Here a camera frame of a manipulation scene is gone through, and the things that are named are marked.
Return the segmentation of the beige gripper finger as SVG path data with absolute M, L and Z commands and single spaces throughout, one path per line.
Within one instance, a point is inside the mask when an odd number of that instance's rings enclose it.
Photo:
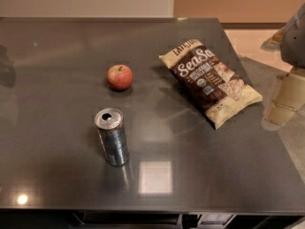
M 262 127 L 275 131 L 287 124 L 305 104 L 305 70 L 292 68 L 278 75 L 271 88 L 262 118 Z

